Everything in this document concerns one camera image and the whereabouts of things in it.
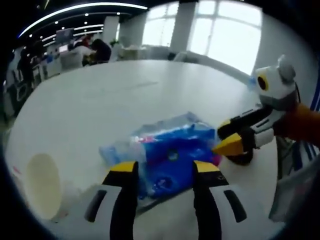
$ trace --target round table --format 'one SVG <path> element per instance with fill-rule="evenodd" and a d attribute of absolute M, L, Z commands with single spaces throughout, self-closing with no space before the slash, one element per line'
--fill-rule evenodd
<path fill-rule="evenodd" d="M 258 101 L 240 81 L 198 64 L 140 60 L 80 68 L 35 89 L 11 130 L 6 161 L 23 175 L 32 156 L 49 154 L 61 178 L 72 180 L 84 191 L 106 176 L 99 146 L 125 138 L 143 124 L 187 112 L 217 128 Z M 223 159 L 219 168 L 231 184 L 257 198 L 269 214 L 278 175 L 275 140 L 256 150 L 249 166 Z M 134 235 L 138 239 L 154 234 L 197 238 L 191 190 L 136 218 Z"/>

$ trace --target paper cup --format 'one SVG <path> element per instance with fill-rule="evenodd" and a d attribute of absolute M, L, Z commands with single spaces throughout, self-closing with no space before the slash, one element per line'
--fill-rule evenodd
<path fill-rule="evenodd" d="M 55 161 L 44 153 L 29 161 L 23 182 L 31 210 L 44 220 L 63 218 L 80 196 L 72 182 L 61 180 Z"/>

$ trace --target white pillar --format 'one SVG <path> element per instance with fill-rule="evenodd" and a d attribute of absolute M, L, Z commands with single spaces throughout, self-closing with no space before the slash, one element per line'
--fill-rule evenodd
<path fill-rule="evenodd" d="M 118 24 L 118 16 L 107 16 L 105 18 L 103 25 L 102 40 L 106 44 L 109 44 L 113 39 L 116 38 Z"/>
<path fill-rule="evenodd" d="M 175 17 L 175 25 L 170 48 L 173 52 L 186 51 L 191 26 L 196 11 L 196 2 L 180 3 Z"/>

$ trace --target white table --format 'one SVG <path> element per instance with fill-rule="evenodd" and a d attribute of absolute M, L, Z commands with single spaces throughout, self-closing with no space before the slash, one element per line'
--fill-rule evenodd
<path fill-rule="evenodd" d="M 85 190 L 106 175 L 99 146 L 188 111 L 217 127 L 257 101 L 243 83 L 197 64 L 141 60 L 80 68 L 35 89 L 14 123 L 5 156 L 23 174 L 33 155 L 47 153 L 62 178 Z M 275 140 L 255 151 L 249 166 L 224 159 L 219 167 L 269 214 L 278 174 Z M 169 239 L 197 238 L 192 191 L 147 211 L 134 225 L 138 239 L 163 230 Z"/>

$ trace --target black cable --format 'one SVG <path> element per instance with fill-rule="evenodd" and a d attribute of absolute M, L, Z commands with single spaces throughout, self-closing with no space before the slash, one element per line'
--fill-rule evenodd
<path fill-rule="evenodd" d="M 301 103 L 300 92 L 299 92 L 299 88 L 298 88 L 298 84 L 297 83 L 295 83 L 295 89 L 296 89 L 296 92 L 298 94 L 299 103 Z"/>

